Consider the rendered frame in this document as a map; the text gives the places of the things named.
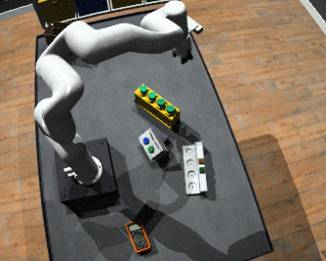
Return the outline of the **orange digital multimeter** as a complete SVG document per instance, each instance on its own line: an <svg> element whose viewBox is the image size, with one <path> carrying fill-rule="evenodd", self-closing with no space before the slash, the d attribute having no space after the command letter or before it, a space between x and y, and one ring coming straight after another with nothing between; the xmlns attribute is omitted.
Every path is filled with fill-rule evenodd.
<svg viewBox="0 0 326 261"><path fill-rule="evenodd" d="M126 228L137 253L151 248L140 219L127 223Z"/></svg>

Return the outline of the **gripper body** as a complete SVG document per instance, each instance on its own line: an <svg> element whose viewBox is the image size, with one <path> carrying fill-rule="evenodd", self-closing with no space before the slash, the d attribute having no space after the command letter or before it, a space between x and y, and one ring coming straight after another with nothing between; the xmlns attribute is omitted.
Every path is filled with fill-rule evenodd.
<svg viewBox="0 0 326 261"><path fill-rule="evenodd" d="M172 49L172 51L176 53L179 57L184 59L187 55L188 49L191 53L191 42L190 42L189 35L187 35L177 47Z"/></svg>

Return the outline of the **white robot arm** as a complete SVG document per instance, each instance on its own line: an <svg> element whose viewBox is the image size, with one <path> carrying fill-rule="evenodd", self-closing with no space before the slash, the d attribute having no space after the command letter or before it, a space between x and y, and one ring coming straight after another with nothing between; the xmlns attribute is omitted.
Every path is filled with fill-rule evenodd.
<svg viewBox="0 0 326 261"><path fill-rule="evenodd" d="M171 1L145 16L141 27L120 23L94 30L85 22L74 22L45 50L36 64L36 73L53 97L37 105L34 118L44 137L69 166L64 172L73 172L68 177L92 185L102 175L101 163L91 156L76 133L71 110L83 95L84 82L65 61L69 55L73 53L84 63L95 65L127 52L161 54L177 47L191 31L198 35L203 26L187 15L183 2Z"/></svg>

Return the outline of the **white button panel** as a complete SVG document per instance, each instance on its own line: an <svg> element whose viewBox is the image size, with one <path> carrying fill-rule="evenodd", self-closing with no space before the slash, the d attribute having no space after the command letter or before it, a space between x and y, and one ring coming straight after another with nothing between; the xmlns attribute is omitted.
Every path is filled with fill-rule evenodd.
<svg viewBox="0 0 326 261"><path fill-rule="evenodd" d="M146 132L139 136L139 139L140 144L142 148L144 148L143 150L150 163L169 154L166 146L172 142L169 138L161 139L156 130L149 128Z"/></svg>

